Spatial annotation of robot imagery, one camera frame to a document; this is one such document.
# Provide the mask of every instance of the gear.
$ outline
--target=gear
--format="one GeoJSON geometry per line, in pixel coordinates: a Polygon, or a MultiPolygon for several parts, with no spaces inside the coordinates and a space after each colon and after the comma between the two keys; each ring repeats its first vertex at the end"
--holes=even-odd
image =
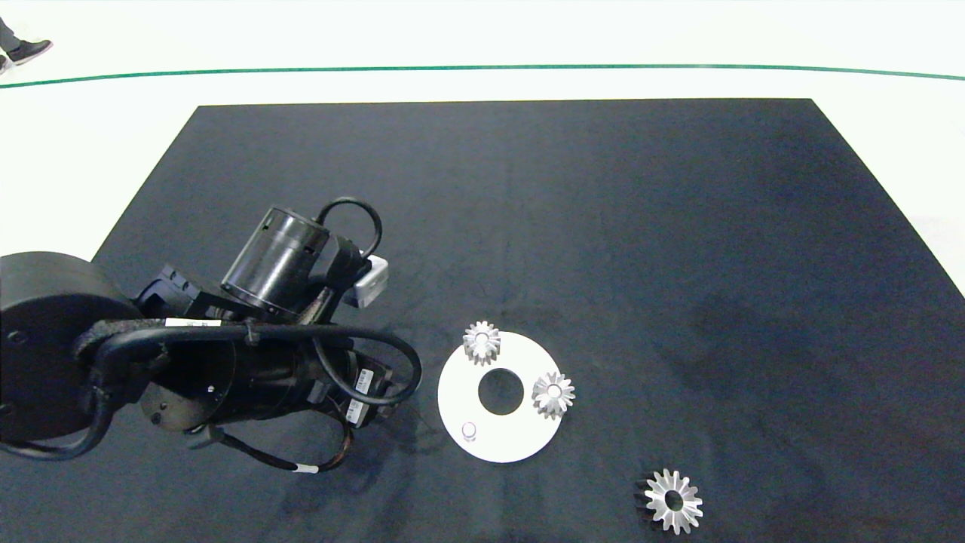
{"type": "Polygon", "coordinates": [[[499,356],[499,329],[486,321],[477,321],[466,329],[462,336],[462,346],[466,349],[466,356],[474,364],[485,366],[491,364],[499,356]]]}
{"type": "Polygon", "coordinates": [[[566,413],[567,406],[573,405],[576,396],[573,394],[574,388],[569,384],[570,380],[566,375],[547,373],[533,385],[533,399],[536,400],[533,407],[537,408],[543,418],[552,416],[555,420],[557,416],[566,413]]]}
{"type": "Polygon", "coordinates": [[[662,475],[659,472],[653,472],[652,479],[637,481],[637,486],[640,488],[645,488],[645,485],[648,485],[650,490],[642,494],[637,493],[636,496],[641,500],[644,497],[650,498],[646,509],[653,510],[653,522],[663,521],[663,529],[668,530],[673,527],[677,535],[680,535],[681,528],[690,533],[690,527],[696,528],[700,525],[697,517],[702,517],[703,512],[698,505],[701,505],[703,500],[695,497],[697,487],[690,486],[690,477],[681,479],[680,472],[671,474],[669,470],[664,469],[662,475]],[[674,500],[668,504],[668,495],[671,492],[676,496],[671,495],[674,500]]]}

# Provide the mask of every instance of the center hole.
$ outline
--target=center hole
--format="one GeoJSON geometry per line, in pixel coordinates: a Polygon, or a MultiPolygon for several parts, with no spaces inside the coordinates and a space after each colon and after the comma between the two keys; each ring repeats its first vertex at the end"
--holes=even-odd
{"type": "Polygon", "coordinates": [[[510,414],[523,403],[523,382],[508,369],[497,368],[482,376],[480,401],[492,414],[510,414]]]}
{"type": "Polygon", "coordinates": [[[683,496],[676,490],[668,490],[667,494],[664,495],[664,501],[672,511],[683,509],[683,496]]]}

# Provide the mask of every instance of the white disc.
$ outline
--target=white disc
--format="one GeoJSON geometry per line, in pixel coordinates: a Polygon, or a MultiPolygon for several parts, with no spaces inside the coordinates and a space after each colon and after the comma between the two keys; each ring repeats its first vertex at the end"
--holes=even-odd
{"type": "Polygon", "coordinates": [[[533,385],[560,368],[532,339],[501,331],[500,354],[491,364],[474,364],[463,347],[446,361],[439,376],[439,414],[450,437],[466,452],[488,462],[516,462],[533,456],[556,434],[560,418],[546,418],[533,407],[533,385]],[[523,397],[510,414],[494,414],[480,401],[480,381],[494,369],[514,373],[523,397]]]}

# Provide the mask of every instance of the shoe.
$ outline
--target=shoe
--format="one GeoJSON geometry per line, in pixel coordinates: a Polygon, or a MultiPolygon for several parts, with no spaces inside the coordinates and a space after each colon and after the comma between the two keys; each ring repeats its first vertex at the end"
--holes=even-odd
{"type": "Polygon", "coordinates": [[[34,60],[52,46],[53,43],[50,40],[37,43],[20,40],[20,47],[9,51],[7,54],[10,55],[10,60],[14,61],[14,64],[20,66],[25,62],[34,60]]]}

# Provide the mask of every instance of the screw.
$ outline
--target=screw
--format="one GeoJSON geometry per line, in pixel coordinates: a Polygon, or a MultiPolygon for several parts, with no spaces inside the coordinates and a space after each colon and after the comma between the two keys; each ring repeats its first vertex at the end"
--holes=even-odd
{"type": "Polygon", "coordinates": [[[16,329],[7,334],[7,339],[15,345],[23,345],[27,342],[27,332],[16,329]]]}

